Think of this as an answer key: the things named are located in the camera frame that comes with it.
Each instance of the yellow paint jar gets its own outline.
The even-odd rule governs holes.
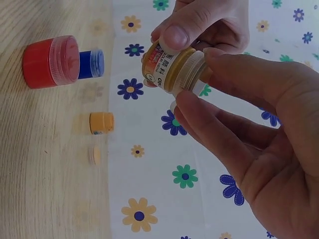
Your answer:
[[[189,47],[170,55],[156,41],[143,56],[142,74],[175,97],[181,90],[192,91],[199,96],[205,87],[202,80],[210,76],[210,69],[205,63],[203,52]]]
[[[92,134],[106,134],[114,130],[114,116],[112,113],[94,112],[90,114],[90,128]]]

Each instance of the floral tablecloth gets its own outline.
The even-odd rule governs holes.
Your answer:
[[[114,0],[109,194],[113,239],[274,238],[255,219],[225,167],[169,110],[172,96],[143,86],[141,55],[173,0]],[[244,54],[319,70],[319,1],[251,0]],[[201,97],[257,123],[277,117],[206,86]]]

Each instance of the hand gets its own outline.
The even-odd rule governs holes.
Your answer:
[[[241,53],[249,42],[248,0],[176,0],[172,15],[151,36],[170,54],[189,46]]]
[[[186,91],[176,97],[177,120],[225,165],[268,231],[318,239],[319,74],[297,62],[205,52],[210,86],[265,108],[283,126],[256,124]]]

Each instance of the red paint jar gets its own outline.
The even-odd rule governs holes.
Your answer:
[[[28,45],[22,67],[25,82],[33,89],[76,82],[80,70],[76,39],[73,36],[60,36]]]

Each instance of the paint jar label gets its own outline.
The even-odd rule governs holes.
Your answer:
[[[103,131],[94,131],[93,134],[104,134]]]
[[[164,89],[167,73],[174,60],[179,55],[169,55],[163,51],[159,44],[150,54],[145,65],[145,76],[156,86]]]

